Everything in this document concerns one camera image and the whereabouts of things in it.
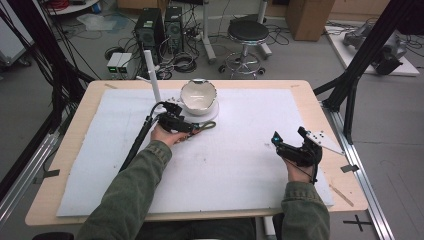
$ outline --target rolling stool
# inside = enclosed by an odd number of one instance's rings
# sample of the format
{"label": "rolling stool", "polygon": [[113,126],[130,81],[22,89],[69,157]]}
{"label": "rolling stool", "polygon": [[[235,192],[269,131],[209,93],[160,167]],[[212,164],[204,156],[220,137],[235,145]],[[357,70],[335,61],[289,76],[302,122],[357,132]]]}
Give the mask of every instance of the rolling stool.
{"label": "rolling stool", "polygon": [[228,27],[228,36],[234,42],[243,44],[241,53],[232,53],[225,59],[225,64],[219,67],[219,72],[225,72],[228,67],[231,70],[231,79],[234,74],[252,74],[254,79],[256,74],[265,73],[265,68],[261,67],[259,59],[248,52],[249,46],[259,45],[265,42],[269,31],[264,25],[249,20],[235,21]]}

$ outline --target wheel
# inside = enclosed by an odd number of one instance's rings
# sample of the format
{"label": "wheel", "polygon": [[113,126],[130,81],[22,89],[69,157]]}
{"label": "wheel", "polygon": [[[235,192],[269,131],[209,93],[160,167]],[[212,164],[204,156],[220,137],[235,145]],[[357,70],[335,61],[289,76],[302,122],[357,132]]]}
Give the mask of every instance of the wheel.
{"label": "wheel", "polygon": [[259,68],[258,73],[259,75],[263,75],[265,73],[265,68]]}
{"label": "wheel", "polygon": [[220,73],[225,72],[225,65],[221,65],[221,66],[218,68],[218,71],[219,71]]}

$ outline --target black device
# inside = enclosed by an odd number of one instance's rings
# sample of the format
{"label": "black device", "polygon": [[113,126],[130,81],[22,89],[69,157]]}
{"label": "black device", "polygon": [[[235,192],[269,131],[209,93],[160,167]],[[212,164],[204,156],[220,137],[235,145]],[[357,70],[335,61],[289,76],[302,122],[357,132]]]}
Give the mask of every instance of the black device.
{"label": "black device", "polygon": [[161,63],[161,56],[166,51],[161,10],[159,8],[143,8],[134,27],[134,32],[140,50],[150,50],[153,63],[155,65]]}
{"label": "black device", "polygon": [[69,5],[85,5],[85,0],[69,0]]}
{"label": "black device", "polygon": [[[158,114],[153,119],[153,113],[157,106],[162,105],[166,111]],[[158,102],[155,106],[153,106],[150,115],[146,117],[144,121],[143,127],[140,130],[140,133],[134,140],[133,145],[131,146],[130,151],[128,152],[127,157],[125,158],[124,163],[119,169],[119,172],[123,171],[130,165],[131,161],[137,155],[138,149],[140,149],[141,144],[143,144],[144,139],[146,138],[147,133],[150,128],[153,126],[154,122],[157,120],[158,124],[161,125],[163,129],[168,132],[177,131],[177,132],[185,132],[185,133],[193,133],[194,130],[198,129],[199,126],[197,124],[188,123],[184,121],[184,116],[180,116],[182,108],[175,103],[170,102]]]}
{"label": "black device", "polygon": [[203,5],[203,0],[174,0],[174,2],[190,3],[194,5]]}
{"label": "black device", "polygon": [[168,39],[168,52],[184,51],[183,10],[181,7],[168,6],[165,12],[165,35]]}
{"label": "black device", "polygon": [[297,132],[304,140],[301,147],[294,147],[284,143],[277,132],[274,132],[271,142],[277,148],[278,156],[295,162],[298,167],[314,166],[314,175],[311,177],[312,183],[315,183],[317,181],[318,164],[322,158],[322,147],[307,137],[310,132],[306,131],[305,128],[299,127]]}

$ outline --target white paper sheet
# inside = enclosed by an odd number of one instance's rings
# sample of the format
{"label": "white paper sheet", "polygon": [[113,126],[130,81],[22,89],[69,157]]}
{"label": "white paper sheet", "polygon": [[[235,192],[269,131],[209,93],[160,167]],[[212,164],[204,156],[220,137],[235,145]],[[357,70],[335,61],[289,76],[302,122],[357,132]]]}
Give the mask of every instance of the white paper sheet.
{"label": "white paper sheet", "polygon": [[[161,90],[161,95],[177,98],[179,91]],[[287,171],[271,138],[278,131],[286,143],[300,146],[297,130],[304,126],[290,90],[219,89],[218,102],[217,126],[172,148],[173,158],[150,213],[280,207]],[[99,205],[154,103],[151,90],[104,93],[72,167],[58,216],[86,216]],[[321,171],[318,180],[320,196],[333,205]]]}

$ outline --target wooden table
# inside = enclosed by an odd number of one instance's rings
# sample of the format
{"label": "wooden table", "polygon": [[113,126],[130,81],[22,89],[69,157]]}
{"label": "wooden table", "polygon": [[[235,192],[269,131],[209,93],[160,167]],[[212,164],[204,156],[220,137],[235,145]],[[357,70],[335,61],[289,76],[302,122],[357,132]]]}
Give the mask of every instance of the wooden table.
{"label": "wooden table", "polygon": [[[180,89],[187,81],[159,81],[161,89]],[[303,80],[211,80],[219,89],[290,89],[303,118],[306,129],[323,130],[334,142],[337,139],[328,123],[312,88]],[[149,89],[150,84],[142,81],[95,81],[92,82],[69,126],[49,170],[60,169],[59,176],[44,179],[37,196],[26,216],[30,226],[83,223],[86,217],[56,217],[65,191],[66,181],[72,164],[82,146],[84,136],[97,111],[102,94],[106,89]],[[367,209],[367,200],[352,172],[343,173],[341,167],[348,164],[344,156],[323,149],[323,170],[334,198],[330,212],[362,211]],[[245,216],[269,216],[276,212],[266,209],[249,211],[225,211],[208,213],[152,214],[146,220],[200,219]]]}

